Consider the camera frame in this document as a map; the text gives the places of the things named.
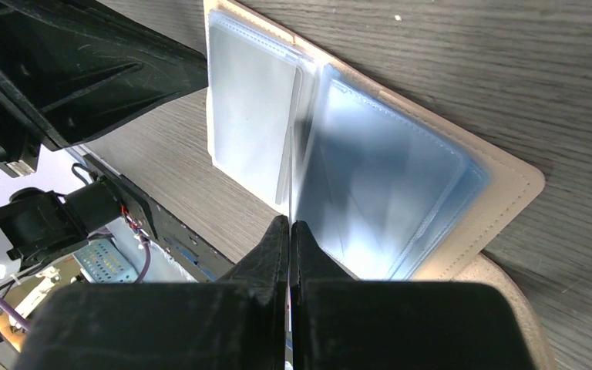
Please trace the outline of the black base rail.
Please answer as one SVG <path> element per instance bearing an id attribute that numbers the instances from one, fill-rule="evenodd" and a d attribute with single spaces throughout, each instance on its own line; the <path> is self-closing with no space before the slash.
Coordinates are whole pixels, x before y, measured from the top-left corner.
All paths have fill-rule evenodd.
<path id="1" fill-rule="evenodd" d="M 143 269 L 146 254 L 139 248 L 129 221 L 133 220 L 150 240 L 151 260 L 145 282 L 215 281 L 234 266 L 234 262 L 100 158 L 81 146 L 67 152 L 91 172 L 113 183 L 128 214 L 116 218 L 106 228 L 113 234 L 114 246 L 136 271 Z"/>

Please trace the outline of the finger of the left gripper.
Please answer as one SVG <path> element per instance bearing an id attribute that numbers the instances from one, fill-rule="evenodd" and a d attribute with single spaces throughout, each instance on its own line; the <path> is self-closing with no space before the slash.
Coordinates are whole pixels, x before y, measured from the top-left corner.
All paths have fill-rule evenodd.
<path id="1" fill-rule="evenodd" d="M 205 56 L 97 1 L 0 1 L 0 138 L 88 143 L 205 88 Z"/>

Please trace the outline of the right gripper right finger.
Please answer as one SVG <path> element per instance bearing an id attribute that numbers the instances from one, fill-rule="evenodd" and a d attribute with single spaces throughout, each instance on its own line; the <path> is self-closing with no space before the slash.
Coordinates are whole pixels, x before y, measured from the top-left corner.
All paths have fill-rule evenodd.
<path id="1" fill-rule="evenodd" d="M 362 281 L 291 228 L 296 369 L 532 369 L 513 309 L 474 282 Z"/>

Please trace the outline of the beige card holder wallet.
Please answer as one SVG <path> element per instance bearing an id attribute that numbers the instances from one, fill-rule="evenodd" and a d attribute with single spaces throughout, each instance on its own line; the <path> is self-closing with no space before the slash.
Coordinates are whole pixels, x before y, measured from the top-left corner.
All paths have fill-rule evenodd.
<path id="1" fill-rule="evenodd" d="M 203 10 L 213 165 L 306 221 L 357 278 L 495 287 L 534 366 L 556 368 L 529 301 L 483 254 L 543 174 L 238 2 Z"/>

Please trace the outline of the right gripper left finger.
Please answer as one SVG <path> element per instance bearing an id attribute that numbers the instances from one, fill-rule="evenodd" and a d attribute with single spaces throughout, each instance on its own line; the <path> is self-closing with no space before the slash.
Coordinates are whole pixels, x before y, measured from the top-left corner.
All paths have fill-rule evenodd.
<path id="1" fill-rule="evenodd" d="M 17 369 L 283 369 L 290 224 L 210 283 L 71 284 L 42 306 Z"/>

